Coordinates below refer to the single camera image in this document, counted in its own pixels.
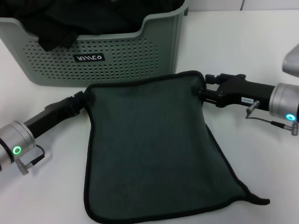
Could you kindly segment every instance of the white tabletop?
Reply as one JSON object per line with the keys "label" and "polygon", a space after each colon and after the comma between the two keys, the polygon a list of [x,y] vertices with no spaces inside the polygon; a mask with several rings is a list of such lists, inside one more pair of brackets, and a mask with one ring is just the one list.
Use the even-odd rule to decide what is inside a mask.
{"label": "white tabletop", "polygon": [[[281,71],[284,56],[299,43],[299,11],[189,13],[180,43],[177,72],[246,74],[247,80],[299,85]],[[45,87],[31,83],[0,42],[0,126],[26,121],[43,108],[84,88]],[[271,199],[267,206],[235,202],[230,206],[164,224],[297,224],[299,222],[299,137],[257,120],[246,108],[204,104],[212,130],[238,178],[250,191]],[[276,120],[268,112],[261,118]],[[90,121],[85,111],[66,120],[37,143],[46,158],[22,176],[17,166],[0,172],[2,224],[93,224],[85,212],[83,187]],[[23,157],[30,161],[38,150]]]}

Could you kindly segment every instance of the gray plastic basket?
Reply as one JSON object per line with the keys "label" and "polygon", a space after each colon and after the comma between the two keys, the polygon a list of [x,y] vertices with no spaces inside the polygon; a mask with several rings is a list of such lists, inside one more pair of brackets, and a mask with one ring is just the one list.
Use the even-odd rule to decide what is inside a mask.
{"label": "gray plastic basket", "polygon": [[[12,18],[0,18],[0,37],[27,77],[49,86],[89,86],[125,82],[175,72],[182,19],[188,0],[170,13],[145,17],[138,32],[113,35],[80,35],[69,50],[45,52],[38,37]],[[97,55],[104,61],[93,61]],[[96,56],[74,55],[95,54]]]}

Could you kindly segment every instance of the cable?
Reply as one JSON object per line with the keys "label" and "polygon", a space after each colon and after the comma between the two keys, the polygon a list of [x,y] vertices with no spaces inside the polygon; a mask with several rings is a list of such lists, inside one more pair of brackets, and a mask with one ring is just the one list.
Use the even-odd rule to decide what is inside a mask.
{"label": "cable", "polygon": [[286,125],[284,123],[280,123],[280,122],[276,122],[276,121],[269,121],[269,120],[265,120],[265,119],[262,119],[262,118],[255,118],[255,117],[249,117],[249,116],[250,116],[250,113],[247,113],[246,119],[261,120],[261,121],[267,122],[267,123],[269,123],[271,125],[274,125],[276,127],[280,127],[282,129],[285,129],[285,130],[288,130],[288,131],[292,130],[291,126],[288,126],[288,125]]}
{"label": "cable", "polygon": [[42,152],[43,152],[44,155],[46,154],[45,150],[43,149],[43,147],[41,147],[40,145],[36,145],[36,147],[40,148],[42,150]]}
{"label": "cable", "polygon": [[242,1],[242,5],[241,5],[241,8],[240,8],[240,11],[243,10],[244,3],[245,3],[245,0]]}
{"label": "cable", "polygon": [[265,120],[265,119],[262,119],[262,118],[249,117],[249,116],[250,116],[250,113],[247,113],[246,119],[261,120],[261,121],[264,121],[264,122],[267,122],[267,123],[271,124],[271,121],[269,121],[269,120]]}
{"label": "cable", "polygon": [[28,165],[27,168],[30,168],[31,166],[34,166],[35,164],[37,164],[40,160],[42,160],[43,158],[45,158],[45,150],[43,149],[43,147],[36,145],[36,147],[40,148],[43,152],[42,155],[36,157],[33,161],[31,161]]}

